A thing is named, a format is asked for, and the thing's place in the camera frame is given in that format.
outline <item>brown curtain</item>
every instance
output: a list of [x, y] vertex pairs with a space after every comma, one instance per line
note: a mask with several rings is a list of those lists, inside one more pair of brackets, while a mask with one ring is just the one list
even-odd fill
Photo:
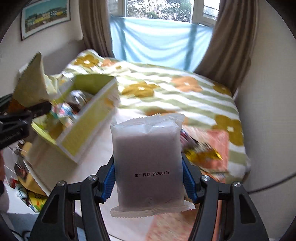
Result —
[[257, 17], [257, 0], [220, 0], [212, 39], [194, 72], [234, 94], [251, 64]]
[[102, 57], [114, 57], [108, 0], [79, 0], [79, 14], [86, 47]]

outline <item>tree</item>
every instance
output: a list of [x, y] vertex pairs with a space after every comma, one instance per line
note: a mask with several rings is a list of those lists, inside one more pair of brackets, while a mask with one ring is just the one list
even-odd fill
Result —
[[128, 0], [127, 16], [190, 22], [190, 0]]

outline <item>production date label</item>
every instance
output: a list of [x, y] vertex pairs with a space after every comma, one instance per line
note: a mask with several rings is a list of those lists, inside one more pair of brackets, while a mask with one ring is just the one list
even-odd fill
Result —
[[159, 176], [159, 175], [167, 175], [167, 174], [170, 174], [170, 171], [137, 173], [135, 174], [135, 177], [151, 177], [151, 176]]

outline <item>metal screw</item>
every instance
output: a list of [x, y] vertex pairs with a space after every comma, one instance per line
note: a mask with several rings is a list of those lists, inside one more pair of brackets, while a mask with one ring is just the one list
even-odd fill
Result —
[[65, 184], [66, 184], [65, 181], [59, 181], [59, 182], [57, 183], [57, 185], [58, 185], [59, 187], [62, 187], [62, 186], [64, 186]]
[[210, 177], [209, 177], [208, 175], [203, 175], [203, 176], [202, 176], [202, 179], [203, 179], [204, 181], [208, 181], [208, 180], [210, 180]]
[[90, 181], [94, 181], [94, 180], [96, 180], [97, 179], [97, 176], [96, 175], [90, 175], [89, 176], [89, 180]]
[[240, 187], [241, 184], [240, 184], [240, 182], [234, 182], [233, 185], [238, 188], [238, 187]]

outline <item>framed picture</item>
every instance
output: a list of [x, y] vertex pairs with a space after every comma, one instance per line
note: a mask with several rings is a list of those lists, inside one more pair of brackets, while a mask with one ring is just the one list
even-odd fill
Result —
[[70, 0], [41, 0], [22, 10], [22, 40], [45, 28], [70, 21]]

